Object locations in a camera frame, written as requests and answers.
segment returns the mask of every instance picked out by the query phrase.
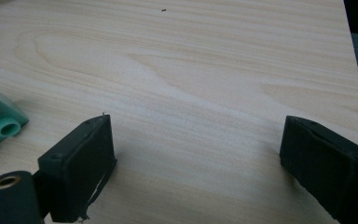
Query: wooden table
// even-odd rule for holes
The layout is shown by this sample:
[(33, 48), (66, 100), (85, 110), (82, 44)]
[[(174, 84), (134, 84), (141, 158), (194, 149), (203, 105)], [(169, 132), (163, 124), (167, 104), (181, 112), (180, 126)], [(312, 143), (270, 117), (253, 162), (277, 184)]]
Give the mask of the wooden table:
[(280, 166), (285, 116), (358, 144), (342, 0), (0, 0), (0, 91), (30, 118), (0, 174), (112, 116), (87, 223), (336, 223)]

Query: light wooden surface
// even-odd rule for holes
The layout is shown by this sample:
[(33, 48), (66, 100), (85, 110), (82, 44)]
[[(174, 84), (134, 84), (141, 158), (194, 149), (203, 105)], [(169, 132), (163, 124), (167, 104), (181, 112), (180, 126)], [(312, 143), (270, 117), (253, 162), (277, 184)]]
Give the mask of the light wooden surface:
[(285, 116), (358, 144), (342, 0), (0, 0), (0, 91), (30, 118), (0, 174), (112, 116), (87, 223), (336, 223), (280, 166)]

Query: wood grain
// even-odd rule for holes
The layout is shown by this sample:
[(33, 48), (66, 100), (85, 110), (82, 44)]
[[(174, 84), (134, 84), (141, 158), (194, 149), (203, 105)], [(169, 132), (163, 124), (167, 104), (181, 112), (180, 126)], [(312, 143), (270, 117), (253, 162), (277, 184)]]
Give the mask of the wood grain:
[(284, 118), (358, 144), (341, 0), (0, 0), (0, 91), (30, 118), (0, 174), (112, 116), (89, 223), (336, 223), (280, 166)]

